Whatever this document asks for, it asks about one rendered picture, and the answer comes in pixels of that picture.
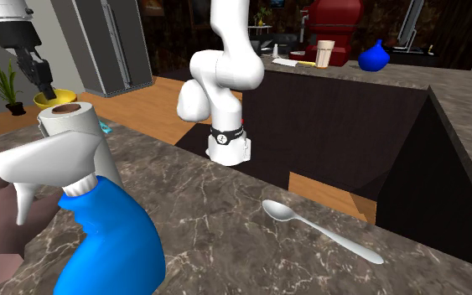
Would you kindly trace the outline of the blue spray bottle white trigger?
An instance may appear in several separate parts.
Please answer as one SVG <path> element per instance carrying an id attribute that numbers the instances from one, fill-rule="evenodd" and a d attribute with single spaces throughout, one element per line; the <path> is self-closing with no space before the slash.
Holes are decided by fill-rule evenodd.
<path id="1" fill-rule="evenodd" d="M 158 232 L 124 189 L 96 174 L 100 136 L 68 131 L 0 152 L 0 178 L 17 192 L 23 225 L 40 185 L 64 190 L 86 238 L 60 273 L 53 295 L 152 295 L 165 278 Z"/>

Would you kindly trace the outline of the orange wall picture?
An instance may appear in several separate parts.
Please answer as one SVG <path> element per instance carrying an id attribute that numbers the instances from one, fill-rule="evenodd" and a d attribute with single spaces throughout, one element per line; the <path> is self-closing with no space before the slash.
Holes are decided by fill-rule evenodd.
<path id="1" fill-rule="evenodd" d="M 164 15 L 163 0 L 139 0 L 143 16 L 162 17 Z"/>

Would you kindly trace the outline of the white side table with plant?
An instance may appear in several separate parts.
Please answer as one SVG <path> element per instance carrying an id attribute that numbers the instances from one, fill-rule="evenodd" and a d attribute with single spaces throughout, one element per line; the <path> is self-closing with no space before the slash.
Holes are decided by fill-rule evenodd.
<path id="1" fill-rule="evenodd" d="M 264 19 L 272 14 L 272 10 L 266 7 L 260 7 L 252 16 L 253 23 L 250 23 L 248 26 L 248 33 L 250 33 L 253 29 L 256 30 L 257 34 L 261 34 L 262 30 L 265 28 L 269 30 L 271 28 L 270 25 L 266 25 L 264 23 Z"/>

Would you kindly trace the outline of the beige ribbed cup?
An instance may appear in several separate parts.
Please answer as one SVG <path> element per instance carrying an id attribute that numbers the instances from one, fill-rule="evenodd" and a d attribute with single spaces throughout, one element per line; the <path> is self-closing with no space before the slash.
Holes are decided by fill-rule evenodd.
<path id="1" fill-rule="evenodd" d="M 329 60 L 334 48 L 334 40 L 319 40 L 317 43 L 317 54 L 315 60 L 315 67 L 318 69 L 325 69 L 329 66 Z"/>

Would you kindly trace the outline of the white paper towel roll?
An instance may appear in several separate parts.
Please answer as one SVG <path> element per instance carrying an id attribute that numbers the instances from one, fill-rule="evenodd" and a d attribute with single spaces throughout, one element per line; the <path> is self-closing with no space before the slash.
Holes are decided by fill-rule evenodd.
<path id="1" fill-rule="evenodd" d="M 39 129 L 45 137 L 65 131 L 87 132 L 102 138 L 95 154 L 96 174 L 107 177 L 123 188 L 121 176 L 101 130 L 98 116 L 89 102 L 72 102 L 52 106 L 38 114 Z"/>

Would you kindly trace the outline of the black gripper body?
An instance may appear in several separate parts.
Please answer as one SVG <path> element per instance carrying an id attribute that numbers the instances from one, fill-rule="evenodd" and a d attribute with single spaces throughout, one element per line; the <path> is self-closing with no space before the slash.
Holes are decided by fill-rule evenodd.
<path id="1" fill-rule="evenodd" d="M 0 45 L 5 49 L 35 50 L 42 44 L 29 21 L 0 22 Z"/>

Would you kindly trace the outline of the red coffee machine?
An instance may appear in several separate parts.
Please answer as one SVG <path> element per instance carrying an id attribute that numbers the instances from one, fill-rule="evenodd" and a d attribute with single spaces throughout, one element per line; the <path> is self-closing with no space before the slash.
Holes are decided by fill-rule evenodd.
<path id="1" fill-rule="evenodd" d="M 316 37 L 304 51 L 291 51 L 291 60 L 314 62 L 320 40 L 333 40 L 334 48 L 329 59 L 332 66 L 343 66 L 350 57 L 350 41 L 364 12 L 362 0 L 314 0 L 301 10 L 302 28 Z"/>

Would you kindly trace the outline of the white spoon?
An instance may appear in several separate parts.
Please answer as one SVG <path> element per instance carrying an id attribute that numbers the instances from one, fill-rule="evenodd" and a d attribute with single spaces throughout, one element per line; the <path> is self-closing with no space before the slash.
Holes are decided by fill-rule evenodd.
<path id="1" fill-rule="evenodd" d="M 281 204 L 277 201 L 265 199 L 262 201 L 262 207 L 266 211 L 266 213 L 277 221 L 290 221 L 290 220 L 300 220 L 306 225 L 311 226 L 312 228 L 318 230 L 323 235 L 329 237 L 332 241 L 336 242 L 337 244 L 343 246 L 345 249 L 355 253 L 357 256 L 364 258 L 365 260 L 381 265 L 384 263 L 384 259 L 377 254 L 376 252 L 355 243 L 354 241 L 350 241 L 344 238 L 341 235 L 337 235 L 330 230 L 326 230 L 325 228 L 311 222 L 310 220 L 306 220 L 301 215 L 298 215 L 294 212 L 290 207 L 286 206 L 285 204 Z"/>

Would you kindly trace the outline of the dark robot stand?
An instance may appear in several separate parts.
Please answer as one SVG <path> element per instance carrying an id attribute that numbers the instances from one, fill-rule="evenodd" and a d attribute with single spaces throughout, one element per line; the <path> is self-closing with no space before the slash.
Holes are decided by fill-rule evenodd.
<path id="1" fill-rule="evenodd" d="M 175 143 L 175 146 L 209 159 L 210 157 L 206 154 L 209 135 L 209 124 L 196 123 Z M 231 168 L 269 184 L 278 186 L 279 188 L 288 190 L 288 169 L 278 162 L 260 156 L 258 152 L 255 152 L 254 150 L 252 150 L 250 161 L 231 166 Z"/>

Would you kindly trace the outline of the yellow bowl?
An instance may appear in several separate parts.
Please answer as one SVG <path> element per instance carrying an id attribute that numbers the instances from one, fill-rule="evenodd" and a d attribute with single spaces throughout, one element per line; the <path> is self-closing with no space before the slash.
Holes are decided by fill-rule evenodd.
<path id="1" fill-rule="evenodd" d="M 54 89 L 56 97 L 54 99 L 47 99 L 43 92 L 39 92 L 34 97 L 34 104 L 40 109 L 46 109 L 52 106 L 58 106 L 66 103 L 77 101 L 77 94 L 70 90 Z"/>

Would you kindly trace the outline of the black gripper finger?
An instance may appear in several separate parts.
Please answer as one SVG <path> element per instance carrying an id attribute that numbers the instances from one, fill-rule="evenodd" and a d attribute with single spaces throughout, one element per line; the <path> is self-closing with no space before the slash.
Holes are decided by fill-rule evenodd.
<path id="1" fill-rule="evenodd" d="M 38 57 L 35 51 L 29 52 L 27 49 L 16 48 L 14 50 L 18 58 L 18 67 L 26 75 L 29 81 L 38 88 L 42 85 L 40 78 L 40 67 L 43 61 Z"/>
<path id="2" fill-rule="evenodd" d="M 56 98 L 54 88 L 52 87 L 53 77 L 49 67 L 49 63 L 38 56 L 31 59 L 31 69 L 33 71 L 34 84 L 44 94 L 47 100 Z"/>

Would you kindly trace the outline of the grey refrigerator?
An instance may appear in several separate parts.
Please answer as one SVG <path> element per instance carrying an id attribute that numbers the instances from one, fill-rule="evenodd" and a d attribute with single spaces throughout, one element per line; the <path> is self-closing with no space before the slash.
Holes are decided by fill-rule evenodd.
<path id="1" fill-rule="evenodd" d="M 50 0 L 85 91 L 113 97 L 153 84 L 137 0 Z"/>

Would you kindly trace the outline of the green potted plant black pot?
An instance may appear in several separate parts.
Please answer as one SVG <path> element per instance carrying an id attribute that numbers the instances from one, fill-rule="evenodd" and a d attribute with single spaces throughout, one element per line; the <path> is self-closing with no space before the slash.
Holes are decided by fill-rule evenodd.
<path id="1" fill-rule="evenodd" d="M 26 113 L 23 103 L 17 101 L 17 91 L 14 88 L 14 79 L 16 72 L 13 70 L 12 61 L 8 61 L 7 71 L 0 66 L 0 98 L 6 101 L 6 107 L 13 116 L 22 116 Z"/>

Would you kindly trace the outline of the blue round vase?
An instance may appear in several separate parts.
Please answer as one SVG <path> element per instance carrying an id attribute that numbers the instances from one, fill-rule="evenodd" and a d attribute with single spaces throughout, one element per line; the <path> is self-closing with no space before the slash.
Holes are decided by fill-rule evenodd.
<path id="1" fill-rule="evenodd" d="M 388 64 L 390 55 L 382 48 L 381 44 L 382 40 L 378 39 L 374 46 L 359 55 L 358 65 L 362 70 L 377 72 Z"/>

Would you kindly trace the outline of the dark sofa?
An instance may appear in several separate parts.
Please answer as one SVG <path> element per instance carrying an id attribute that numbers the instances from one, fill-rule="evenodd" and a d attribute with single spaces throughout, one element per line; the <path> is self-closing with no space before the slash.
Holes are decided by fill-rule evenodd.
<path id="1" fill-rule="evenodd" d="M 259 43 L 258 54 L 272 54 L 274 46 L 277 45 L 277 52 L 280 55 L 288 55 L 298 45 L 298 36 L 296 34 L 251 35 L 250 40 Z"/>

